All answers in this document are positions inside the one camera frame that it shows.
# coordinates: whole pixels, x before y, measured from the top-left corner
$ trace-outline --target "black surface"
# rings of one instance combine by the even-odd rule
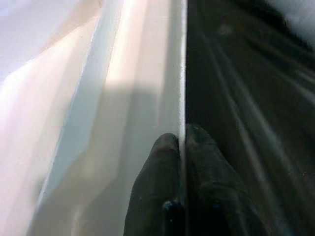
[[[216,140],[270,235],[315,235],[314,65],[263,1],[189,0],[187,122]]]

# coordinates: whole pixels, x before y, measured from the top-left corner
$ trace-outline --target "dark floor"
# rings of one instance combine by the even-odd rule
[[[186,119],[247,185],[271,235],[315,235],[315,58],[259,0],[189,0]]]

